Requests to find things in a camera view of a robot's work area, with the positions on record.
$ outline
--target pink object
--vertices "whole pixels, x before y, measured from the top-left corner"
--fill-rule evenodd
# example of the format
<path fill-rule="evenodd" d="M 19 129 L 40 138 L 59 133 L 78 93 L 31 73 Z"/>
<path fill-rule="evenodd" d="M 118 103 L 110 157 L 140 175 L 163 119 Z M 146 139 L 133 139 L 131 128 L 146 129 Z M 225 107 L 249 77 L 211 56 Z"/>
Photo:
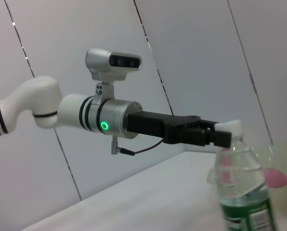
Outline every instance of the pink object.
<path fill-rule="evenodd" d="M 264 170 L 267 185 L 271 189 L 282 188 L 287 185 L 287 176 L 280 170 L 268 168 Z"/>

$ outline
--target white table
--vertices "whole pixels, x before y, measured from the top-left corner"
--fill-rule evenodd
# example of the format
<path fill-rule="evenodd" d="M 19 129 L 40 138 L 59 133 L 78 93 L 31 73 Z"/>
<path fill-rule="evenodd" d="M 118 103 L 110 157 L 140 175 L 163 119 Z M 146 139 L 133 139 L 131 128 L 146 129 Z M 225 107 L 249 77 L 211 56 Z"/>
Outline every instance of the white table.
<path fill-rule="evenodd" d="M 214 158 L 178 154 L 24 231 L 225 231 L 216 188 L 206 183 Z M 287 231 L 287 215 L 276 220 Z"/>

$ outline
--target green label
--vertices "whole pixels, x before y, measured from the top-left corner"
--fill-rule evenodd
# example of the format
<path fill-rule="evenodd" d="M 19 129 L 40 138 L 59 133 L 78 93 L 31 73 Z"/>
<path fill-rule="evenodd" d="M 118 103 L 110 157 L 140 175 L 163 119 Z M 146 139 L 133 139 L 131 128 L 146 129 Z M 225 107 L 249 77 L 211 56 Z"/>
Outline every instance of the green label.
<path fill-rule="evenodd" d="M 222 205 L 229 231 L 276 231 L 270 199 L 247 206 Z"/>

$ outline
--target barcode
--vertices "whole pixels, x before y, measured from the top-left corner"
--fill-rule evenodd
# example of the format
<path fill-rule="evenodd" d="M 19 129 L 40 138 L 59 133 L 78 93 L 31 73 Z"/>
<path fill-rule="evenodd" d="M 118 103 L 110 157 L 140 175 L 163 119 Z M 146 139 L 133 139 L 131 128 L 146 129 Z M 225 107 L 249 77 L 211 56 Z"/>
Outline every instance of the barcode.
<path fill-rule="evenodd" d="M 250 215 L 253 231 L 273 231 L 268 210 Z"/>

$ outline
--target camera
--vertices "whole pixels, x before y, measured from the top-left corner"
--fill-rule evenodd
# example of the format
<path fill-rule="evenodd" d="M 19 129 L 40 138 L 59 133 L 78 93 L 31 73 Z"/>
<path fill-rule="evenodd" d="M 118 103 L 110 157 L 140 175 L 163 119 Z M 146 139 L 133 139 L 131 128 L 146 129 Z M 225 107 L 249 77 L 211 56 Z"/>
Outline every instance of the camera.
<path fill-rule="evenodd" d="M 86 54 L 86 66 L 98 81 L 125 80 L 127 73 L 138 71 L 141 65 L 141 57 L 135 54 L 103 49 L 90 49 Z"/>

